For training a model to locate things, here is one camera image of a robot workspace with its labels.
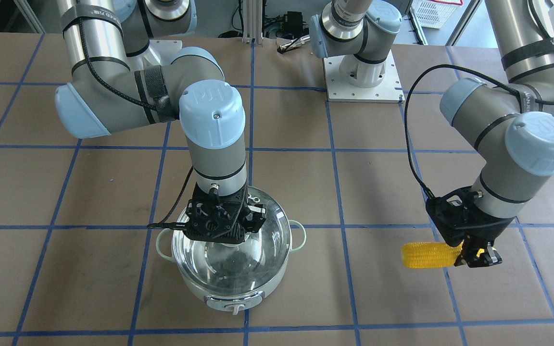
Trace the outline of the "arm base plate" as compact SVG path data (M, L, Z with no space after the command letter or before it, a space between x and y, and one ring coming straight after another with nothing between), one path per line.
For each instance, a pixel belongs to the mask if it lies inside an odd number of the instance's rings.
M325 58L323 63L329 101L397 103L404 98L392 51L379 64L354 55Z

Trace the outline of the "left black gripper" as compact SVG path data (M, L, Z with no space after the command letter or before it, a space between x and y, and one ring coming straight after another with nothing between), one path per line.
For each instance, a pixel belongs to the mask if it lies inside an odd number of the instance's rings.
M481 191L462 187L425 202L426 211L445 243L452 247L461 243L454 267L482 268L502 263L501 255L493 247L494 241L514 218L486 214L474 203L479 198Z

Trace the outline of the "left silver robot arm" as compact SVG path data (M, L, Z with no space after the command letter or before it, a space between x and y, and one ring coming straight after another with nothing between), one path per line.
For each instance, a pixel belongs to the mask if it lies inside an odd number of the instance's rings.
M539 0L486 2L506 90L470 77L440 102L444 118L485 160L471 186L429 198L444 241L461 247L455 266L502 262L495 239L554 175L554 31Z

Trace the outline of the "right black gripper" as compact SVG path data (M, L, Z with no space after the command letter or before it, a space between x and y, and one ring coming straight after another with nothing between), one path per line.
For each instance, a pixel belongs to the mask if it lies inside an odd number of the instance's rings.
M194 190L183 234L194 241L242 243L246 233L257 234L266 221L264 204L247 204L247 190L229 196Z

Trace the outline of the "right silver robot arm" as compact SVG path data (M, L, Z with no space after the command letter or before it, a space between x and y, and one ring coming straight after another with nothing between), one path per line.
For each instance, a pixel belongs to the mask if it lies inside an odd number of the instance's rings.
M191 0L60 0L72 81L55 92L60 120L79 139L179 121L196 185L187 223L154 224L196 241L243 243L266 221L248 201L245 112L238 90L206 50L149 54L151 38L196 24Z

